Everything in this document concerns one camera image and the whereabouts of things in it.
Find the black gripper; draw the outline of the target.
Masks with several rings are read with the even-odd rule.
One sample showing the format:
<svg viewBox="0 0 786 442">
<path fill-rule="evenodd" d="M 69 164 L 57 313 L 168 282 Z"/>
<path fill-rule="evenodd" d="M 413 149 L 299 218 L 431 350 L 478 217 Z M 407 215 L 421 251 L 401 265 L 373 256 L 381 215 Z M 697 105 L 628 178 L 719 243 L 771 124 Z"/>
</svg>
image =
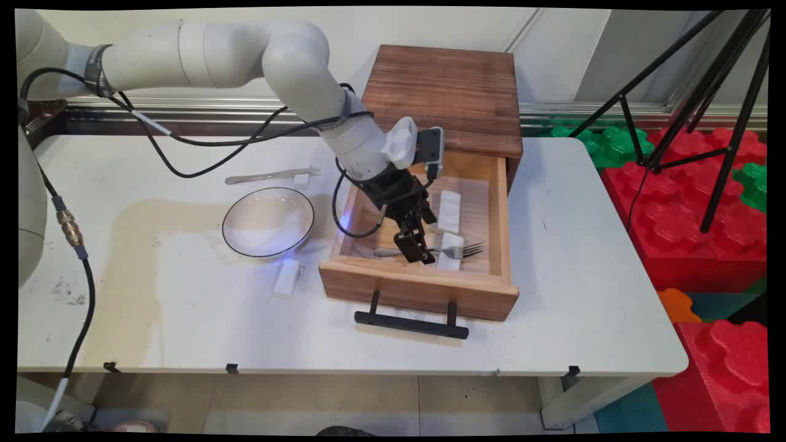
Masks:
<svg viewBox="0 0 786 442">
<path fill-rule="evenodd" d="M 359 182 L 359 190 L 381 212 L 377 224 L 370 231 L 376 232 L 385 218 L 393 219 L 400 229 L 394 236 L 395 244 L 409 263 L 434 263 L 422 223 L 431 225 L 437 222 L 427 192 L 433 182 L 433 173 L 427 173 L 427 182 L 422 184 L 408 169 L 394 170 L 391 167 L 376 178 Z"/>
</svg>

